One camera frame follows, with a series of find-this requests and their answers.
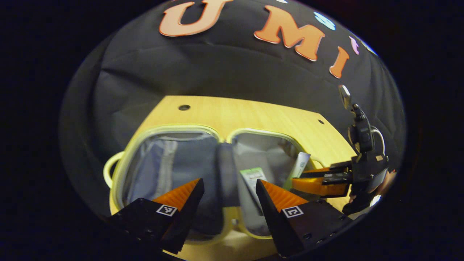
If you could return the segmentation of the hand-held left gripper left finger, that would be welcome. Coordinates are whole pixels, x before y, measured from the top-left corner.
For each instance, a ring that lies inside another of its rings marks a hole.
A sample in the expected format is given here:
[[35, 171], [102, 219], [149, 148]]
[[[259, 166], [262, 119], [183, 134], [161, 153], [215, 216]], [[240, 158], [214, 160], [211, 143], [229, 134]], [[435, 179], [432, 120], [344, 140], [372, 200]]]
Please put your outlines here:
[[153, 200], [138, 198], [109, 216], [108, 223], [156, 251], [179, 253], [204, 195], [204, 180], [192, 180]]

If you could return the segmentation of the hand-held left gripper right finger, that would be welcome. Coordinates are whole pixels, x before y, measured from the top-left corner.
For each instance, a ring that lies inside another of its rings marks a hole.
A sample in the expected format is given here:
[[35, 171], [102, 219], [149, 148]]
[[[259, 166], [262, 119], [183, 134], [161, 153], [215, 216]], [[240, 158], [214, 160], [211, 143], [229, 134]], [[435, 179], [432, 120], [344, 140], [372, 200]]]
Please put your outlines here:
[[325, 200], [308, 201], [262, 179], [256, 195], [278, 254], [295, 258], [331, 242], [353, 221]]

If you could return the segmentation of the white skin care tube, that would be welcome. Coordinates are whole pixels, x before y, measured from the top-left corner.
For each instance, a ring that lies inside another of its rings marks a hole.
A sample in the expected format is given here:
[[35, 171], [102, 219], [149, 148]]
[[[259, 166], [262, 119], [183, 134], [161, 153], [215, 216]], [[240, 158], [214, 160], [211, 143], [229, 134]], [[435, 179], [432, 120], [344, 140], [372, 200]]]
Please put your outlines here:
[[299, 178], [302, 175], [310, 160], [310, 157], [311, 155], [309, 153], [299, 152], [299, 154], [297, 155], [297, 159], [292, 167], [292, 170], [290, 171], [287, 179], [285, 180], [285, 183], [283, 185], [284, 189], [290, 190], [292, 188], [292, 179]]

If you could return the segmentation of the green label skin care tube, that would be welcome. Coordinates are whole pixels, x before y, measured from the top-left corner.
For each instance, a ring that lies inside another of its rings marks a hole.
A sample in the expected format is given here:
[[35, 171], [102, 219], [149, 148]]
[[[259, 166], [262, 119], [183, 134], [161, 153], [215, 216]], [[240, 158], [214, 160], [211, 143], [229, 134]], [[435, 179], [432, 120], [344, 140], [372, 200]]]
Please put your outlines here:
[[260, 199], [258, 198], [256, 193], [256, 186], [257, 180], [259, 179], [267, 181], [264, 171], [261, 167], [253, 167], [251, 169], [240, 170], [239, 173], [242, 176], [242, 179], [244, 180], [246, 187], [248, 188], [248, 191], [253, 199], [255, 206], [257, 207], [257, 209], [259, 209], [258, 212], [260, 213], [260, 215], [263, 215]]

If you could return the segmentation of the cream suitcase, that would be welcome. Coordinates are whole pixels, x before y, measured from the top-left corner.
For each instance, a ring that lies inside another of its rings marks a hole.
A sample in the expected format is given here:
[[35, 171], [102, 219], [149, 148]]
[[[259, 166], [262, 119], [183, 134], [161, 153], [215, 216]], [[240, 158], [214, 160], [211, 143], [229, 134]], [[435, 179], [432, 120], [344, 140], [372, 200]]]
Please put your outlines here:
[[204, 195], [187, 240], [215, 241], [237, 219], [239, 231], [271, 239], [240, 170], [261, 167], [268, 182], [283, 187], [303, 147], [292, 137], [262, 129], [236, 129], [223, 139], [204, 125], [148, 129], [126, 150], [111, 157], [103, 172], [111, 212], [138, 198], [153, 200], [192, 180], [204, 180]]

